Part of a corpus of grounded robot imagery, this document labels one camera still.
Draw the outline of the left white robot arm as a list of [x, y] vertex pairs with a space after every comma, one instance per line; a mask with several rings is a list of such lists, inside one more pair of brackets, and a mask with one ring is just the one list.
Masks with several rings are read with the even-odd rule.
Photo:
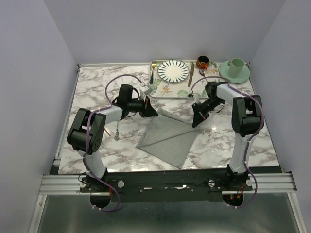
[[67, 142], [81, 155], [86, 174], [92, 179], [91, 186], [96, 191], [102, 192], [107, 186], [110, 187], [105, 177], [107, 168], [99, 153], [105, 126], [125, 119], [129, 113], [139, 113], [142, 118], [158, 116], [148, 97], [151, 91], [148, 85], [136, 89], [129, 84], [122, 84], [118, 96], [109, 103], [109, 106], [93, 112], [85, 108], [78, 110], [69, 130]]

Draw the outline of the grey cloth napkin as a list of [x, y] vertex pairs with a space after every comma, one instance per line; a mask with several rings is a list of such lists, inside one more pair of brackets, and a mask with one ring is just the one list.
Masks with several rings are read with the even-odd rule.
[[146, 128], [137, 148], [176, 167], [182, 168], [199, 134], [199, 128], [162, 108]]

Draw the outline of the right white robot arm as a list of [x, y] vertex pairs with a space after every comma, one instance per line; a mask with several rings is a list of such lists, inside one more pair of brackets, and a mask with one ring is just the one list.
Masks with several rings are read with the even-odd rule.
[[232, 106], [231, 125], [235, 132], [235, 144], [223, 184], [227, 189], [235, 190], [248, 179], [249, 150], [255, 136], [264, 126], [261, 97], [243, 93], [228, 82], [209, 82], [205, 86], [205, 91], [208, 99], [204, 102], [200, 102], [194, 92], [191, 91], [189, 94], [194, 100], [192, 127], [195, 128], [207, 120], [209, 113], [217, 106], [225, 103]]

